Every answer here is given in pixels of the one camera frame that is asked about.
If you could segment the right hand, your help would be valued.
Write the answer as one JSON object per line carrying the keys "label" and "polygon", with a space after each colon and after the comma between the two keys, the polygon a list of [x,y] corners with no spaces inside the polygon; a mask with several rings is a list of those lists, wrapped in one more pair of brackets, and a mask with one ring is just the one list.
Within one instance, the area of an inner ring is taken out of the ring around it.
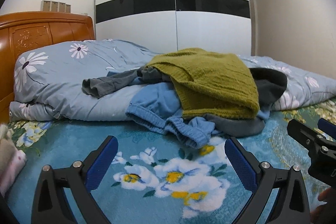
{"label": "right hand", "polygon": [[311,223],[335,223],[335,189],[328,188],[319,194],[318,200],[324,202],[310,212]]}

